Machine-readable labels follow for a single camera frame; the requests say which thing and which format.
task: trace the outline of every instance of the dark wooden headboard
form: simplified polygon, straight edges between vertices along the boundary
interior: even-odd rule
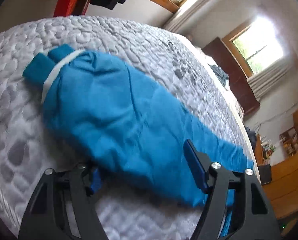
[[[202,51],[211,56],[218,66],[229,75],[230,90],[237,98],[245,115],[256,110],[260,104],[247,82],[247,77],[222,40],[214,39]]]

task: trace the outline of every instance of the blue garment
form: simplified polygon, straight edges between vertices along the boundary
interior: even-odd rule
[[[72,51],[63,45],[47,57],[38,54],[23,76],[41,88],[50,65]],[[43,103],[43,118],[101,167],[191,206],[203,205],[206,196],[184,157],[186,139],[229,170],[253,167],[241,147],[219,139],[164,87],[109,54],[85,51],[63,66]]]

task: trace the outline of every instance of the white stripe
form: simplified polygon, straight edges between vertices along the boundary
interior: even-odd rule
[[[42,104],[45,101],[45,98],[47,96],[47,93],[48,93],[52,83],[54,82],[54,80],[58,76],[60,69],[64,65],[68,64],[70,61],[74,60],[76,57],[78,57],[84,51],[85,51],[84,49],[79,49],[79,50],[75,50],[74,52],[68,54],[66,57],[64,57],[62,60],[60,60],[55,65],[55,67],[51,70],[49,76],[47,77],[47,79],[43,83],[43,90],[42,90],[42,97],[41,97],[41,103]]]

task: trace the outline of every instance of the metal bolt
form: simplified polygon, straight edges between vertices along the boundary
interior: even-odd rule
[[[253,174],[253,170],[252,170],[252,169],[246,169],[246,170],[245,170],[245,173],[246,173],[247,175],[252,175],[252,174]]]
[[[49,168],[45,170],[46,175],[51,175],[53,173],[53,169]]]
[[[84,164],[82,164],[82,163],[79,163],[79,164],[78,164],[78,169],[83,170],[83,169],[85,169],[85,168],[86,168],[86,165],[84,165]]]
[[[215,163],[212,163],[211,164],[211,167],[213,167],[214,169],[220,169],[221,168],[221,164],[220,163],[217,163],[217,162],[215,162]]]

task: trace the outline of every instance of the pebble pattern fabric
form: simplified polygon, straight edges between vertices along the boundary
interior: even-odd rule
[[[41,92],[22,78],[39,53],[67,43],[117,55],[162,84],[218,137],[247,141],[219,90],[170,32],[114,18],[42,19],[0,33],[0,217],[17,236],[26,205],[46,168],[71,169],[81,156],[44,128]],[[111,183],[96,205],[110,240],[187,239],[201,214],[123,183]],[[73,233],[78,235],[73,225]]]

